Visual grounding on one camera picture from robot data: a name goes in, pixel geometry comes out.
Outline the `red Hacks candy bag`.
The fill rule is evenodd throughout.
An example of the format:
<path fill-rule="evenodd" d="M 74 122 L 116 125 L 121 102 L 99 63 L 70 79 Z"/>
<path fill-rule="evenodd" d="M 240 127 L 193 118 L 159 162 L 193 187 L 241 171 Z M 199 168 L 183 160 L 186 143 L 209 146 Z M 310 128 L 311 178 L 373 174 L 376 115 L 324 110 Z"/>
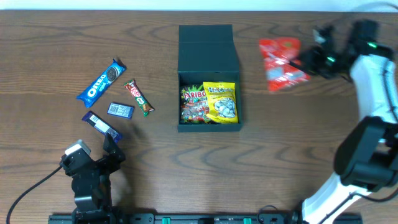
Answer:
<path fill-rule="evenodd" d="M 259 39 L 268 90 L 276 92 L 310 80 L 310 75 L 289 65 L 300 52 L 301 42 L 293 37 Z"/>

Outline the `blue Oreo cookie pack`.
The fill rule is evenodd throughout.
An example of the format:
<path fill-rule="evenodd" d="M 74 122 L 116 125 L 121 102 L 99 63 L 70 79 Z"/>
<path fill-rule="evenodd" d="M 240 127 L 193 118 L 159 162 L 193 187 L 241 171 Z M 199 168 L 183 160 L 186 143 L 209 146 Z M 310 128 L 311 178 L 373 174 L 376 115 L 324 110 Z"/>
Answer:
<path fill-rule="evenodd" d="M 127 67 L 122 61 L 113 59 L 112 64 L 80 93 L 76 99 L 81 100 L 86 108 L 91 108 L 126 69 Z"/>

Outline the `black Haribo gummy bag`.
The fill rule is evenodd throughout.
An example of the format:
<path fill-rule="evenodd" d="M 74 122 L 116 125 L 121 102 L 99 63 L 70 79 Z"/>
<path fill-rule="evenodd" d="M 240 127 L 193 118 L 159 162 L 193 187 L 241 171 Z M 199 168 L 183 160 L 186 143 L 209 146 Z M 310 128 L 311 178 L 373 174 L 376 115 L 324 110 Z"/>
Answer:
<path fill-rule="evenodd" d="M 180 89 L 180 122 L 185 124 L 214 124 L 207 114 L 208 100 L 202 84 L 185 85 Z"/>

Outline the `yellow Hacks candy bag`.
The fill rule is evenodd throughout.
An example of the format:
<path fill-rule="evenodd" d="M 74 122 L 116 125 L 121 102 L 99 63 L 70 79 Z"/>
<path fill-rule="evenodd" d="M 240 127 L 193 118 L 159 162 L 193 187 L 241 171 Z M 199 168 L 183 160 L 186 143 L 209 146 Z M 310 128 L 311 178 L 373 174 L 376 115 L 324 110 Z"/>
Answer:
<path fill-rule="evenodd" d="M 203 82 L 207 97 L 206 117 L 216 123 L 238 123 L 234 82 Z"/>

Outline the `dark green box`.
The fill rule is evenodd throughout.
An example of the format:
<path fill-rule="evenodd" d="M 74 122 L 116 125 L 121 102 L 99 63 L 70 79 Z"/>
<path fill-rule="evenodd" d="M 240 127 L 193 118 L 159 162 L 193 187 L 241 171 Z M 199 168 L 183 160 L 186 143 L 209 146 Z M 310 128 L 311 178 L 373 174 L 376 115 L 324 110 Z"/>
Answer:
<path fill-rule="evenodd" d="M 233 82 L 236 90 L 236 124 L 189 124 L 179 118 L 177 130 L 186 132 L 234 132 L 243 126 L 239 59 L 231 25 L 180 25 L 178 41 L 178 89 L 203 82 Z"/>

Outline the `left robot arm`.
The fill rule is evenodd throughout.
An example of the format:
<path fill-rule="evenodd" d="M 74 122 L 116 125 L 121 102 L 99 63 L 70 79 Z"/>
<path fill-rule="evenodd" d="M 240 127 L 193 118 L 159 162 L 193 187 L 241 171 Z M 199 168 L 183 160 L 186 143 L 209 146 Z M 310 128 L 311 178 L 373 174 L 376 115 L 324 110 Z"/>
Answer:
<path fill-rule="evenodd" d="M 103 149 L 106 154 L 97 161 L 90 157 L 89 147 L 80 139 L 66 149 L 60 166 L 72 178 L 76 209 L 72 223 L 128 223 L 124 212 L 113 206 L 109 176 L 120 169 L 125 154 L 107 134 Z"/>

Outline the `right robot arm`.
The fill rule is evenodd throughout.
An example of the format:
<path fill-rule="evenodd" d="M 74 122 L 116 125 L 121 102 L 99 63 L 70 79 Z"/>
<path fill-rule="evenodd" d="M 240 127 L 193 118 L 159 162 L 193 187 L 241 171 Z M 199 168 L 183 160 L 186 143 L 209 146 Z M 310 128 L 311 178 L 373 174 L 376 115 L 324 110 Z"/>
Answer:
<path fill-rule="evenodd" d="M 293 211 L 291 223 L 336 223 L 357 200 L 383 203 L 397 197 L 371 195 L 397 184 L 397 88 L 391 48 L 355 41 L 349 55 L 360 121 L 340 144 L 333 173 Z"/>

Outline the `long dark blue chocolate bar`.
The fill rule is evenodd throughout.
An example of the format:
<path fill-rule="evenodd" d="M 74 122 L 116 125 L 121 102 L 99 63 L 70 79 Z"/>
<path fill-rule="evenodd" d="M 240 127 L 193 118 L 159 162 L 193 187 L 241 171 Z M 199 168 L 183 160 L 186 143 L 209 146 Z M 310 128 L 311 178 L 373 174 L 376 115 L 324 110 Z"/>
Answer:
<path fill-rule="evenodd" d="M 105 120 L 100 118 L 97 114 L 92 111 L 87 112 L 81 119 L 82 121 L 88 123 L 90 126 L 94 127 L 97 131 L 99 131 L 104 136 L 110 134 L 114 139 L 115 143 L 118 143 L 122 140 L 123 135 L 117 129 L 112 127 Z"/>

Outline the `small blue candy bar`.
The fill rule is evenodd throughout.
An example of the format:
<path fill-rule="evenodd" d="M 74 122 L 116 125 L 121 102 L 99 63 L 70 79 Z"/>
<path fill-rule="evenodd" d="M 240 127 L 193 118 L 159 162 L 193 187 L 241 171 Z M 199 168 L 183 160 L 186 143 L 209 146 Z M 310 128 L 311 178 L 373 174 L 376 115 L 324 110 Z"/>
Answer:
<path fill-rule="evenodd" d="M 134 112 L 134 107 L 119 103 L 110 103 L 107 114 L 124 119 L 131 119 Z"/>

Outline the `red KitKat bar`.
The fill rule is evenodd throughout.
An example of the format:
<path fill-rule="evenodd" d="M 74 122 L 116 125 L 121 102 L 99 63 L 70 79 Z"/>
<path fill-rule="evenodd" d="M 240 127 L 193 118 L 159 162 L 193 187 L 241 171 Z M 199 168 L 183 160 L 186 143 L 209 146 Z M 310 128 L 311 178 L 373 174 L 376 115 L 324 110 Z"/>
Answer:
<path fill-rule="evenodd" d="M 132 97 L 136 100 L 139 105 L 144 117 L 146 117 L 151 111 L 155 109 L 152 105 L 147 101 L 146 97 L 143 95 L 135 80 L 129 80 L 126 82 L 123 87 L 127 89 Z"/>

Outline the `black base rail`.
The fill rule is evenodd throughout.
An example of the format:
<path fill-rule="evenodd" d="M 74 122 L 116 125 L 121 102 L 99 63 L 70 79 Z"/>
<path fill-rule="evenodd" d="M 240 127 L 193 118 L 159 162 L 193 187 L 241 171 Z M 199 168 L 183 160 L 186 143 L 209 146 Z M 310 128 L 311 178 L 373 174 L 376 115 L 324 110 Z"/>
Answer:
<path fill-rule="evenodd" d="M 117 220 L 72 221 L 71 215 L 51 215 L 48 224 L 71 223 L 130 223 L 130 224 L 287 224 L 293 223 L 286 213 L 263 213 L 258 215 L 153 215 L 151 213 L 135 213 Z M 336 224 L 362 224 L 360 215 L 344 214 L 336 218 Z"/>

